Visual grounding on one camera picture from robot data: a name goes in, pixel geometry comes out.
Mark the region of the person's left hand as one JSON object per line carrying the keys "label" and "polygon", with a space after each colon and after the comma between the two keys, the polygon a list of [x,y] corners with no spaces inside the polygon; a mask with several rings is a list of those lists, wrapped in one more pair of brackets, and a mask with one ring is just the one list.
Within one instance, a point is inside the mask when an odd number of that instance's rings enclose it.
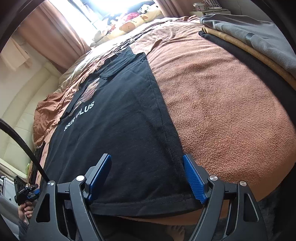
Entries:
{"label": "person's left hand", "polygon": [[27,225],[29,224],[29,219],[32,217],[34,212],[34,206],[32,202],[26,201],[18,207],[18,216]]}

